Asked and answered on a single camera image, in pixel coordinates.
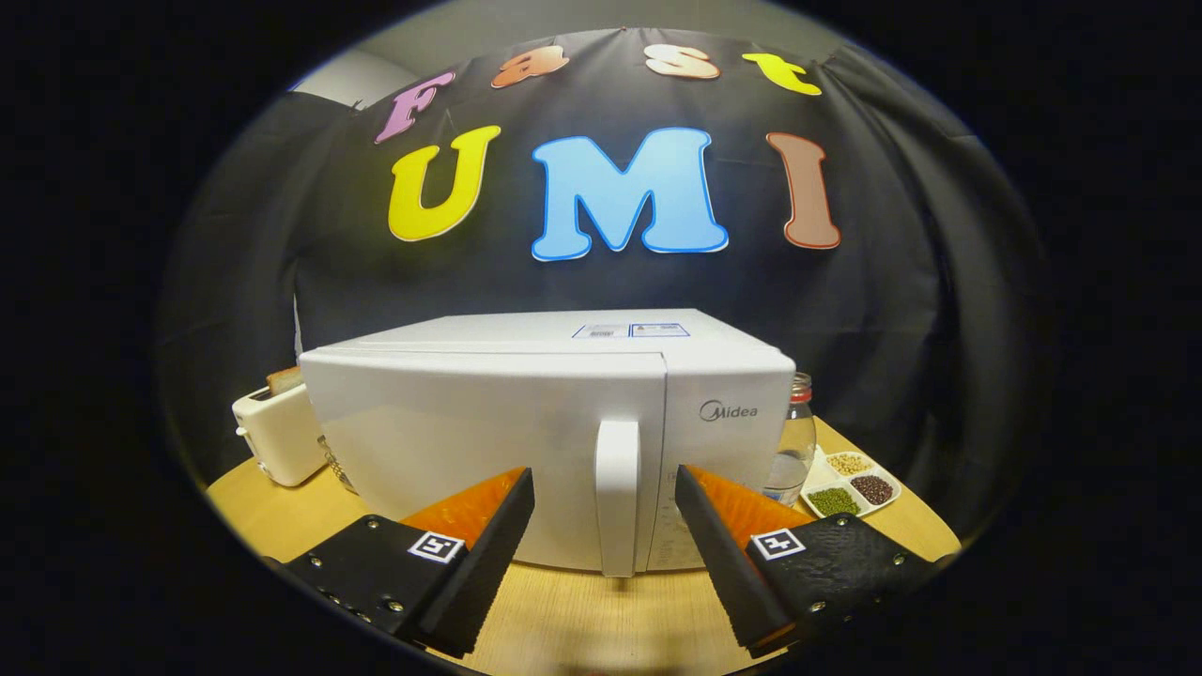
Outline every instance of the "white divided dish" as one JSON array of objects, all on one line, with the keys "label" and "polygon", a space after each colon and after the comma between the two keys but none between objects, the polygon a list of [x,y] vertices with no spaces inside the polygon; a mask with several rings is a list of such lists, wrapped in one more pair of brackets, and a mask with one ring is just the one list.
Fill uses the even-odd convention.
[{"label": "white divided dish", "polygon": [[[856,458],[868,464],[869,467],[855,474],[844,476],[835,468],[831,467],[831,463],[828,461],[828,457],[837,457],[837,456],[855,456]],[[869,503],[868,498],[865,498],[863,493],[857,491],[856,487],[851,485],[852,479],[858,479],[861,476],[879,478],[880,480],[888,484],[891,488],[893,488],[893,493],[889,496],[887,500],[885,500],[879,505]],[[814,506],[814,503],[810,502],[810,496],[820,491],[826,491],[828,488],[843,488],[844,491],[846,491],[847,494],[851,496],[851,499],[855,500],[856,505],[859,508],[859,514],[856,515],[857,517],[864,517],[888,505],[893,500],[898,499],[898,496],[900,496],[903,491],[902,482],[898,481],[892,474],[889,474],[888,470],[886,470],[883,467],[876,464],[876,462],[869,458],[868,456],[853,452],[832,453],[831,456],[827,456],[826,452],[822,451],[822,447],[819,446],[814,451],[814,464],[813,467],[810,467],[810,473],[805,478],[805,484],[802,485],[802,500],[805,502],[805,504],[810,508],[810,511],[817,515],[819,518],[822,518],[823,516],[828,515],[822,514],[816,506]]]}]

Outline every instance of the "bread slice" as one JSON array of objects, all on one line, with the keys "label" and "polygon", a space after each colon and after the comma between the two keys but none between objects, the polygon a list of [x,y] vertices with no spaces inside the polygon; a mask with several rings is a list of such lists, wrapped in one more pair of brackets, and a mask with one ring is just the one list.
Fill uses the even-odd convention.
[{"label": "bread slice", "polygon": [[267,387],[270,390],[273,397],[278,397],[300,385],[304,385],[304,375],[300,374],[299,366],[278,370],[267,376]]}]

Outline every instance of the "blue letter m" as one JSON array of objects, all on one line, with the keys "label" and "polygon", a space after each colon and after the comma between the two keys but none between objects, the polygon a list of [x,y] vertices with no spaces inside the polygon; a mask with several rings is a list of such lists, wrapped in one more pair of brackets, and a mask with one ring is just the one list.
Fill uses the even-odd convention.
[{"label": "blue letter m", "polygon": [[563,261],[589,253],[593,238],[581,232],[577,200],[613,251],[626,248],[648,197],[655,208],[643,231],[648,249],[682,254],[726,248],[726,230],[714,221],[706,188],[706,146],[709,135],[698,129],[657,129],[643,140],[626,171],[584,136],[535,148],[534,159],[547,168],[547,220],[531,247],[534,257]]}]

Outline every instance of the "jar lid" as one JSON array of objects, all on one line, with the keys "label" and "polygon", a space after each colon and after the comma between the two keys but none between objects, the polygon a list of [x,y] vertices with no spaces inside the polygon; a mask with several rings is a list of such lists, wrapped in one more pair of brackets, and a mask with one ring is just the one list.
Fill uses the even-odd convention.
[{"label": "jar lid", "polygon": [[809,374],[797,372],[793,374],[793,386],[789,393],[789,402],[793,404],[799,404],[810,401],[814,397],[814,390],[810,387]]}]

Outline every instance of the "white microwave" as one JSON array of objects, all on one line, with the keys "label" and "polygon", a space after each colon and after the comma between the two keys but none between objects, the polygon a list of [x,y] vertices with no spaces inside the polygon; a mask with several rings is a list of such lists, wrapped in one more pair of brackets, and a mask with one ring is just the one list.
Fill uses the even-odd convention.
[{"label": "white microwave", "polygon": [[303,352],[331,450],[400,520],[518,466],[516,561],[630,576],[701,568],[682,463],[760,490],[793,361],[692,309],[446,316]]}]

